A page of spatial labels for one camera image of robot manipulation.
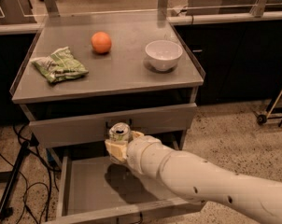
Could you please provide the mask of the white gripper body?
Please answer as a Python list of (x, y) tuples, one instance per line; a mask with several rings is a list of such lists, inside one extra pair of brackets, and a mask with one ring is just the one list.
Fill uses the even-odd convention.
[(143, 174), (141, 168), (141, 160), (144, 151), (151, 145), (160, 144), (161, 141), (150, 135), (140, 136), (131, 141), (127, 146), (127, 163), (128, 165), (137, 171), (139, 174)]

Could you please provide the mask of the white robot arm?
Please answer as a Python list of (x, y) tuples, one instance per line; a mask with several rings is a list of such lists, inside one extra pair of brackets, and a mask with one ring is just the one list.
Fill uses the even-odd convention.
[(132, 130), (111, 130), (106, 149), (113, 162), (161, 182), (190, 203), (220, 203), (260, 224), (282, 224), (281, 182), (225, 170)]

